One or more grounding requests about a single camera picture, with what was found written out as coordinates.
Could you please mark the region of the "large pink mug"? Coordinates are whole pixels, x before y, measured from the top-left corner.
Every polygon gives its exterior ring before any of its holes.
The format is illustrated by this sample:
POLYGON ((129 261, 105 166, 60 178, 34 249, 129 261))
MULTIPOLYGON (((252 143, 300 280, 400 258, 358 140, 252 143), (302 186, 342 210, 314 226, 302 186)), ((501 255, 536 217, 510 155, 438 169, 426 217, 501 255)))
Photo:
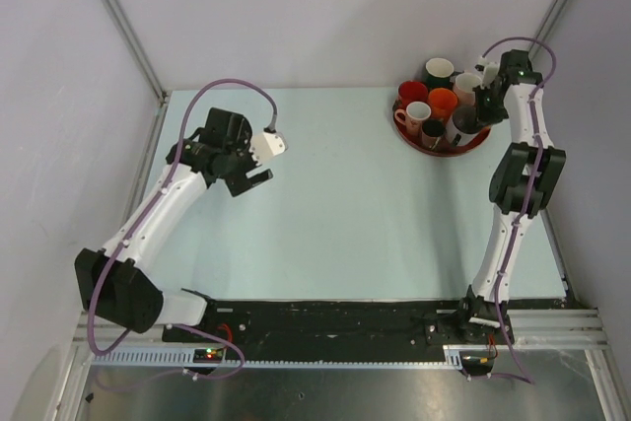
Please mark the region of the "large pink mug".
POLYGON ((453 92, 460 105, 474 105, 475 91, 482 83, 482 78, 474 73, 463 72, 454 79, 453 92))

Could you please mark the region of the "dark green mug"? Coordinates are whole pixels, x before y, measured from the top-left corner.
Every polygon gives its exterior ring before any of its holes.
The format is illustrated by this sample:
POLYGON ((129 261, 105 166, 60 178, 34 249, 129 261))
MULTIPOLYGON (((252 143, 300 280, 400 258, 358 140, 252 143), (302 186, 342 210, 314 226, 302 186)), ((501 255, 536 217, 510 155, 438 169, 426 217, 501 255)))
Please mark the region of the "dark green mug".
POLYGON ((429 59, 424 65, 422 82, 430 91, 439 88, 448 89, 454 73, 455 67, 450 60, 434 57, 429 59))

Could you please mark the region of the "small brown cup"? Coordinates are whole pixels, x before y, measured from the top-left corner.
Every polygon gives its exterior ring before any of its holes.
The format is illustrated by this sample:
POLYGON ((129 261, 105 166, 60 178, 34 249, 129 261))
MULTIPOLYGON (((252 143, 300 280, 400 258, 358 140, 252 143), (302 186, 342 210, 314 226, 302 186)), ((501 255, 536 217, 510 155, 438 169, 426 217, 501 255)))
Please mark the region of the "small brown cup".
POLYGON ((433 150, 445 134, 445 125, 440 119, 429 118, 425 120, 420 129, 421 145, 428 150, 433 150))

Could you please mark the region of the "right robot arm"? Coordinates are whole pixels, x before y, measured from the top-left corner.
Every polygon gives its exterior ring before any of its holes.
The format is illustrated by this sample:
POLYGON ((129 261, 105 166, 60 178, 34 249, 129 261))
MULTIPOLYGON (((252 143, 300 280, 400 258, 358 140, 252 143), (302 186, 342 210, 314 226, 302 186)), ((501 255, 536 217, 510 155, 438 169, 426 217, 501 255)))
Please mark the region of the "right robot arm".
POLYGON ((488 128, 510 122, 509 144, 489 185, 493 224, 482 265, 458 306, 457 335, 482 343, 507 328, 510 280, 528 227, 544 210, 566 163, 546 130, 542 98, 546 80, 532 69, 528 53, 512 49, 497 63, 484 59, 484 72, 474 89, 475 120, 488 128))

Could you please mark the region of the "orange mug black handle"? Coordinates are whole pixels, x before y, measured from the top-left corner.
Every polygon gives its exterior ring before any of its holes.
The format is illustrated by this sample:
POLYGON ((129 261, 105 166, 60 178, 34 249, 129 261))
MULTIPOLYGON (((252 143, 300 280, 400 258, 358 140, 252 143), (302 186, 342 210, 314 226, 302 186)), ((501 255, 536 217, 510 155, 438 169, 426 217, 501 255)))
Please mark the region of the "orange mug black handle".
POLYGON ((458 98, 449 89, 436 88, 429 92, 428 104, 433 118, 447 121, 458 106, 458 98))

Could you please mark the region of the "lilac mug black handle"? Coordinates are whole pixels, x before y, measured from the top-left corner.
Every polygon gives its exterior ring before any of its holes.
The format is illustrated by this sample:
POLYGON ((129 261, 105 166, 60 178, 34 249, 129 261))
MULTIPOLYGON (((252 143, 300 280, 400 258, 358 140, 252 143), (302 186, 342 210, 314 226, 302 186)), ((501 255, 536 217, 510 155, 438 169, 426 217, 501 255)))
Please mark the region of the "lilac mug black handle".
POLYGON ((473 105, 457 107, 445 127, 447 143, 453 147, 468 145, 482 130, 477 121, 477 110, 473 105))

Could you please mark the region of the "small salmon mug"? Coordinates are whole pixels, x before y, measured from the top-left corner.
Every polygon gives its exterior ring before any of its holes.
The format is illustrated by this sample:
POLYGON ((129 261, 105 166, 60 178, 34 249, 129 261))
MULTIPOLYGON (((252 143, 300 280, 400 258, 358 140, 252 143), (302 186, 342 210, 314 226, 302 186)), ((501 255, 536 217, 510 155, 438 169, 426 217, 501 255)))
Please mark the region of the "small salmon mug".
POLYGON ((398 108, 394 120, 401 124, 411 137, 418 137, 423 123, 431 117, 432 110, 424 102, 411 102, 405 108, 398 108))

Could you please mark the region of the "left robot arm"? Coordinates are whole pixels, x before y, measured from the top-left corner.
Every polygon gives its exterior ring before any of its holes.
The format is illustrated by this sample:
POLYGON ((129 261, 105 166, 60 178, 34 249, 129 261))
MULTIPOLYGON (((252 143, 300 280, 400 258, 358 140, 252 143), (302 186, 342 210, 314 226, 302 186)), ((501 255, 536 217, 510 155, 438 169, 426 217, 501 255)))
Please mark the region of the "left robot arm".
POLYGON ((205 297, 157 282, 154 265, 185 212, 216 181, 239 196, 271 179, 264 164, 284 153, 282 135, 255 134, 241 114, 211 108, 204 126, 180 138, 150 194, 117 234, 100 249, 84 248, 75 259, 83 306, 94 316, 144 333, 156 324, 183 324, 198 341, 218 331, 205 297))

